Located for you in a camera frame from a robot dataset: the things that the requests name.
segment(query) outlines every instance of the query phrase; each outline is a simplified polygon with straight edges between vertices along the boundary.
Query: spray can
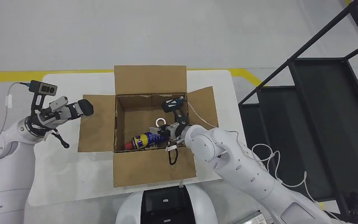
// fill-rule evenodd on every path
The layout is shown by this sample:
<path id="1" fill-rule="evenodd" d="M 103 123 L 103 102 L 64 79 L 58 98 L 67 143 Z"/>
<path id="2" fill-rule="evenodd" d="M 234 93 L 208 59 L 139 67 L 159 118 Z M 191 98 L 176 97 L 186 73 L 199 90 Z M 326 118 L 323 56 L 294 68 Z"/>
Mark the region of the spray can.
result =
<path id="1" fill-rule="evenodd" d="M 146 148 L 147 146 L 152 146 L 154 144 L 167 140 L 168 138 L 164 138 L 160 134 L 153 134 L 151 132 L 147 132 L 132 138 L 130 142 L 127 142 L 125 144 L 124 148 L 125 150 L 139 150 L 141 148 Z"/>

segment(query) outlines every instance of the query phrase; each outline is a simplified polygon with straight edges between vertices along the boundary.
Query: red cap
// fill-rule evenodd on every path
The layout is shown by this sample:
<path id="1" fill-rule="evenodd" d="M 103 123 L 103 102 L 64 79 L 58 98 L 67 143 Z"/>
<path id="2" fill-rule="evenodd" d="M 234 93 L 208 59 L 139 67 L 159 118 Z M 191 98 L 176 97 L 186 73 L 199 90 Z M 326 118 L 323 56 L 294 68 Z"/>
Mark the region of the red cap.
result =
<path id="1" fill-rule="evenodd" d="M 126 144 L 124 144 L 124 149 L 125 150 L 132 150 L 133 149 L 132 141 L 127 142 Z"/>

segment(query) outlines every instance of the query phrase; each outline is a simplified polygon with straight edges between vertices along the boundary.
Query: floor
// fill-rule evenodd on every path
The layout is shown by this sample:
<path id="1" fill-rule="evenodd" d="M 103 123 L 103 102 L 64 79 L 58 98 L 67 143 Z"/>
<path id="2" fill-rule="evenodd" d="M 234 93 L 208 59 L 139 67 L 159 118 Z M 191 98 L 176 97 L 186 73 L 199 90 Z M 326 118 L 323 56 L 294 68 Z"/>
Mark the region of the floor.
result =
<path id="1" fill-rule="evenodd" d="M 344 5 L 343 0 L 2 1 L 0 71 L 185 64 L 189 68 L 247 68 L 263 80 Z M 303 56 L 346 55 L 356 49 L 357 34 L 348 17 Z M 358 59 L 351 64 L 357 73 Z M 243 77 L 233 77 L 233 82 L 238 101 L 254 88 Z M 289 71 L 269 84 L 292 84 Z M 0 96 L 9 85 L 0 83 Z M 14 87 L 12 94 L 15 109 L 6 127 L 26 116 L 30 108 L 31 96 L 21 87 Z M 3 105 L 0 111 L 2 118 Z M 255 204 L 252 198 L 222 181 L 201 186 L 214 202 L 219 223 L 235 223 L 242 214 L 254 211 L 245 206 Z M 125 197 L 27 205 L 25 223 L 114 223 Z"/>

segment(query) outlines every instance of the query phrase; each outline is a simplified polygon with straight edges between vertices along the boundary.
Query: white robot body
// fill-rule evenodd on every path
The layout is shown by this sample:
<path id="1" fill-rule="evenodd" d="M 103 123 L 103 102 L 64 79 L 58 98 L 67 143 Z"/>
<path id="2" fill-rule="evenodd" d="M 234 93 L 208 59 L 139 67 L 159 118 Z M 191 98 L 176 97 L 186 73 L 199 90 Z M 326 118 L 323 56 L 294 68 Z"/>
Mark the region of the white robot body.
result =
<path id="1" fill-rule="evenodd" d="M 0 223 L 22 224 L 35 177 L 34 145 L 42 139 L 25 130 L 24 120 L 0 135 Z"/>
<path id="2" fill-rule="evenodd" d="M 218 224 L 215 208 L 205 191 L 194 184 L 186 185 L 196 224 Z M 140 224 L 144 192 L 130 194 L 119 208 L 116 224 Z"/>
<path id="3" fill-rule="evenodd" d="M 326 213 L 308 198 L 273 178 L 263 163 L 254 159 L 259 158 L 227 131 L 219 128 L 207 131 L 193 125 L 186 131 L 185 143 L 228 184 L 260 202 L 275 223 L 331 223 Z"/>

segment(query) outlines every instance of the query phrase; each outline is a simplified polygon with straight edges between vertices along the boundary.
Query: white wire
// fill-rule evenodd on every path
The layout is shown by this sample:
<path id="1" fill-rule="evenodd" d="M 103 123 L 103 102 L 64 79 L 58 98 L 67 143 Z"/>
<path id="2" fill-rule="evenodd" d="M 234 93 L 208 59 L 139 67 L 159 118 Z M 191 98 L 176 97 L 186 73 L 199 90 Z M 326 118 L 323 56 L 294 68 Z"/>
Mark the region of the white wire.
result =
<path id="1" fill-rule="evenodd" d="M 314 200 L 314 199 L 312 198 L 311 194 L 308 192 L 307 182 L 306 182 L 306 179 L 307 179 L 307 172 L 306 172 L 306 171 L 304 172 L 303 180 L 302 180 L 301 183 L 299 183 L 299 184 L 297 184 L 297 185 L 292 185 L 292 186 L 291 186 L 291 185 L 287 185 L 287 184 L 285 184 L 282 180 L 280 180 L 279 178 L 277 178 L 277 170 L 278 170 L 278 168 L 279 168 L 280 159 L 281 159 L 281 153 L 280 153 L 280 151 L 275 151 L 274 153 L 272 153 L 272 148 L 271 148 L 270 146 L 268 146 L 268 145 L 266 145 L 266 144 L 256 144 L 256 145 L 254 145 L 254 146 L 252 147 L 252 149 L 251 149 L 252 155 L 253 155 L 253 149 L 254 149 L 256 146 L 266 146 L 266 147 L 269 148 L 270 151 L 271 151 L 271 154 L 270 154 L 270 156 L 269 156 L 268 158 L 266 158 L 266 159 L 264 159 L 264 160 L 257 160 L 257 159 L 255 159 L 256 161 L 261 161 L 261 162 L 263 162 L 263 161 L 268 160 L 268 162 L 267 162 L 267 171 L 270 172 L 270 169 L 269 169 L 270 160 L 271 160 L 276 154 L 279 154 L 279 159 L 278 159 L 278 161 L 277 161 L 277 166 L 276 166 L 276 169 L 275 169 L 275 178 L 276 178 L 278 181 L 280 181 L 280 182 L 282 183 L 282 185 L 287 186 L 287 187 L 290 187 L 290 188 L 295 188 L 295 187 L 297 187 L 297 186 L 301 186 L 302 184 L 304 184 L 304 187 L 305 187 L 305 189 L 306 189 L 306 192 L 307 192 L 307 194 L 308 194 L 309 199 L 321 209 L 319 203 L 318 203 L 316 200 Z M 330 214 L 332 217 L 334 217 L 336 220 L 338 220 L 339 222 L 344 223 L 344 222 L 343 222 L 342 220 L 340 220 L 337 216 L 335 216 L 332 212 L 329 212 L 329 211 L 326 211 L 326 212 L 327 212 L 328 214 Z"/>
<path id="2" fill-rule="evenodd" d="M 216 126 L 214 126 L 214 125 L 208 123 L 208 122 L 207 122 L 206 120 L 204 120 L 201 116 L 199 116 L 199 114 L 197 114 L 197 112 L 195 111 L 195 109 L 192 107 L 192 105 L 191 105 L 188 101 L 185 101 L 185 102 L 188 103 L 188 105 L 191 107 L 192 111 L 196 114 L 196 116 L 197 116 L 198 118 L 200 118 L 200 120 L 202 120 L 205 124 L 207 124 L 207 125 L 209 125 L 209 126 L 211 126 L 211 127 L 213 127 L 213 128 L 217 128 Z M 226 132 L 236 133 L 236 142 L 237 142 L 238 144 L 240 144 L 240 143 L 239 143 L 239 133 L 238 133 L 236 130 L 225 130 L 225 131 L 226 131 Z"/>
<path id="3" fill-rule="evenodd" d="M 11 87 L 12 87 L 13 85 L 15 85 L 15 84 L 21 84 L 21 83 L 20 83 L 20 82 L 14 82 L 13 84 L 11 84 L 10 87 L 9 87 L 9 90 L 7 91 L 6 96 L 8 96 L 8 95 L 10 94 Z M 4 118 L 3 124 L 1 125 L 1 131 L 0 131 L 0 133 L 4 130 L 4 126 L 5 126 L 5 122 L 6 122 L 6 117 L 7 117 L 7 109 L 8 109 L 8 107 L 5 106 L 5 118 Z"/>
<path id="4" fill-rule="evenodd" d="M 209 124 L 208 122 L 206 122 L 206 120 L 204 120 L 203 118 L 201 118 L 201 116 L 199 116 L 199 114 L 197 114 L 197 112 L 194 110 L 194 108 L 192 107 L 192 105 L 191 105 L 188 101 L 187 101 L 187 103 L 188 103 L 188 105 L 192 108 L 192 111 L 194 111 L 194 113 L 196 114 L 196 116 L 197 116 L 198 118 L 200 118 L 200 119 L 201 119 L 203 122 L 205 122 L 207 125 L 209 125 L 209 126 L 211 126 L 211 127 L 213 127 L 213 128 L 217 128 L 216 126 L 214 126 L 214 125 L 212 125 L 212 124 Z M 238 144 L 240 144 L 240 143 L 239 143 L 239 140 L 238 140 L 239 133 L 238 133 L 237 131 L 235 131 L 235 130 L 226 130 L 226 131 L 227 131 L 227 132 L 235 132 L 235 133 L 237 133 L 236 142 L 237 142 Z M 268 158 L 266 158 L 266 159 L 263 159 L 263 160 L 258 160 L 258 159 L 256 159 L 256 158 L 255 158 L 255 154 L 253 153 L 253 149 L 254 149 L 256 146 L 266 146 L 267 148 L 269 148 L 269 149 L 270 149 L 270 152 L 271 152 L 270 156 L 269 156 Z M 303 180 L 301 181 L 301 183 L 299 183 L 299 184 L 297 184 L 297 185 L 292 185 L 292 186 L 291 186 L 291 185 L 287 185 L 287 184 L 285 184 L 282 180 L 280 180 L 280 179 L 277 177 L 277 171 L 278 171 L 278 169 L 279 169 L 280 160 L 281 160 L 281 153 L 280 153 L 280 151 L 275 151 L 275 152 L 273 152 L 272 148 L 271 148 L 270 146 L 266 145 L 266 144 L 256 144 L 256 145 L 254 145 L 254 146 L 251 148 L 251 153 L 252 153 L 252 157 L 253 157 L 253 158 L 251 158 L 251 157 L 249 157 L 249 158 L 251 158 L 251 159 L 253 159 L 253 160 L 256 160 L 257 162 L 264 162 L 264 161 L 268 160 L 268 162 L 267 162 L 267 171 L 268 171 L 268 172 L 270 172 L 270 167 L 269 167 L 270 160 L 271 160 L 273 157 L 275 157 L 276 154 L 279 154 L 279 158 L 278 158 L 278 160 L 277 160 L 277 166 L 276 166 L 276 169 L 275 169 L 275 178 L 276 178 L 279 182 L 281 182 L 282 185 L 287 186 L 287 187 L 290 187 L 290 188 L 296 188 L 296 187 L 301 186 L 302 184 L 304 184 L 304 186 L 305 186 L 305 188 L 306 188 L 306 192 L 307 192 L 309 198 L 312 200 L 312 202 L 313 202 L 314 204 L 317 204 L 317 206 L 321 209 L 319 203 L 318 203 L 317 201 L 315 201 L 315 200 L 312 198 L 312 196 L 309 194 L 309 192 L 308 192 L 307 183 L 306 183 L 306 179 L 307 179 L 307 172 L 306 172 L 306 171 L 303 173 Z M 335 216 L 335 215 L 332 214 L 331 212 L 329 212 L 329 211 L 326 211 L 326 212 L 329 213 L 331 216 L 333 216 L 333 217 L 334 217 L 336 220 L 338 220 L 339 222 L 344 223 L 342 220 L 340 220 L 337 216 Z"/>
<path id="5" fill-rule="evenodd" d="M 203 118 L 201 118 L 201 116 L 199 116 L 199 114 L 197 114 L 197 112 L 194 110 L 194 108 L 192 107 L 192 105 L 187 101 L 188 105 L 192 108 L 192 111 L 194 111 L 194 113 L 196 114 L 196 116 L 198 118 L 200 118 L 200 120 L 202 120 L 203 122 L 205 122 L 207 125 L 212 126 L 213 128 L 217 128 L 216 126 L 213 126 L 212 124 L 209 124 L 208 122 L 206 122 L 206 120 L 204 120 Z"/>

